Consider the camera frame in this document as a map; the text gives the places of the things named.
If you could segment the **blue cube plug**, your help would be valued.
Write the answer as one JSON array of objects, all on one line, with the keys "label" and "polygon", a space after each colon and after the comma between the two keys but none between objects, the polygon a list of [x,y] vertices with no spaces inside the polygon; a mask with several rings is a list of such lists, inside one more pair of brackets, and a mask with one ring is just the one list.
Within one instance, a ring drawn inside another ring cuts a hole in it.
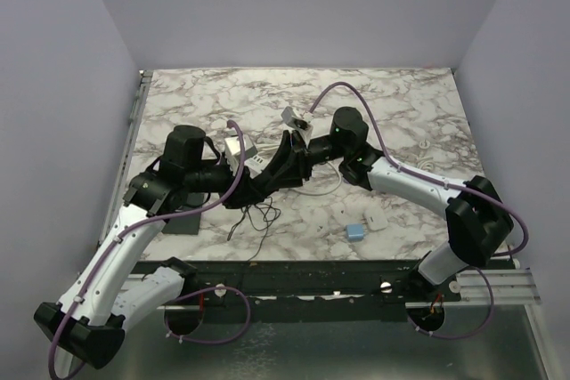
[{"label": "blue cube plug", "polygon": [[365,237],[365,229],[360,224],[348,224],[346,226],[346,240],[348,242],[361,242],[364,240]]}]

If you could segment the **purple power strip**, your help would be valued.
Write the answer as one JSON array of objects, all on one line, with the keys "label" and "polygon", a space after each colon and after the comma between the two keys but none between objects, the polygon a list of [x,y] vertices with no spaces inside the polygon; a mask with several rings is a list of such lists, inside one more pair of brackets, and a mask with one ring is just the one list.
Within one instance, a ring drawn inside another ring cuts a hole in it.
[{"label": "purple power strip", "polygon": [[432,172],[434,170],[434,158],[431,150],[431,142],[423,140],[418,143],[418,152],[415,154],[415,165],[418,169]]}]

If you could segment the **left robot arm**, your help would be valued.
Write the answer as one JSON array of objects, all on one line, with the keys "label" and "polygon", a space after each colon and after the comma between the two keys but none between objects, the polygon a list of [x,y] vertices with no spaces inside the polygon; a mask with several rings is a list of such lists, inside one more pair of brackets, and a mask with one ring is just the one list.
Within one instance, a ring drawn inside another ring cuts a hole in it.
[{"label": "left robot arm", "polygon": [[48,370],[58,378],[56,354],[65,351],[82,366],[104,368],[118,353],[126,333],[164,303],[179,304],[208,293],[243,296],[236,287],[202,286],[194,269],[170,258],[126,292],[121,290],[150,242],[177,218],[203,214],[239,196],[249,178],[246,138],[233,121],[236,152],[204,159],[211,143],[204,131],[178,125],[161,156],[136,175],[124,204],[89,264],[54,303],[41,303],[34,320],[51,342]]}]

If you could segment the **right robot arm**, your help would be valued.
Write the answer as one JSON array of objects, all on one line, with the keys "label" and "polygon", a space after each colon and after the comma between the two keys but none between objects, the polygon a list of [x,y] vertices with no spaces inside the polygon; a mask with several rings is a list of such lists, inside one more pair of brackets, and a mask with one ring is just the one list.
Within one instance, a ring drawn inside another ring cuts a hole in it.
[{"label": "right robot arm", "polygon": [[369,127],[351,107],[335,111],[328,134],[314,138],[313,127],[291,107],[281,113],[289,126],[280,147],[255,179],[264,194],[302,186],[314,166],[339,159],[342,178],[369,191],[395,195],[444,218],[448,239],[414,267],[411,294],[428,301],[448,278],[467,267],[486,266],[513,230],[491,182],[479,175],[447,179],[406,165],[394,166],[384,150],[368,142]]}]

